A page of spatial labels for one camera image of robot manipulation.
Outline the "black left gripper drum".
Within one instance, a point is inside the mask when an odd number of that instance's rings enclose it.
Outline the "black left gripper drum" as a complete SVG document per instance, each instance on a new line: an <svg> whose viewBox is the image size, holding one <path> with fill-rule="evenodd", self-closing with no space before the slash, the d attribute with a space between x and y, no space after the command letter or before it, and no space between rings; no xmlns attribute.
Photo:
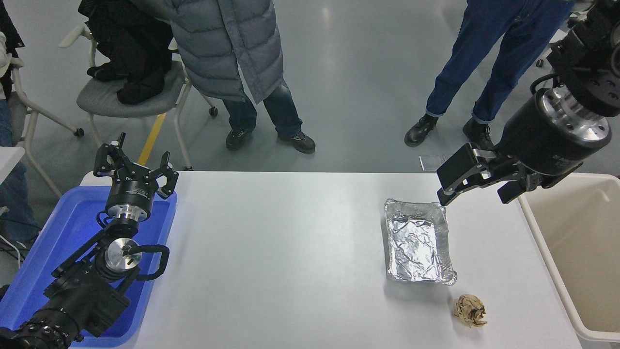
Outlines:
<svg viewBox="0 0 620 349"><path fill-rule="evenodd" d="M106 202L106 210L122 205L151 210L158 184L154 179L145 179L149 172L148 168L140 165L115 170L111 176L113 183Z"/></svg>

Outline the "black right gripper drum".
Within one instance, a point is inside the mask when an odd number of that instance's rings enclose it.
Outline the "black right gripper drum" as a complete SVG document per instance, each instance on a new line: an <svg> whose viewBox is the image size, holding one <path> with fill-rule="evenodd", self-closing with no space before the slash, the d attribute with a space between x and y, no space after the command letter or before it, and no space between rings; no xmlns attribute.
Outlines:
<svg viewBox="0 0 620 349"><path fill-rule="evenodd" d="M605 145L605 118L570 92L537 92L505 124L497 150L517 159L525 179L551 187Z"/></svg>

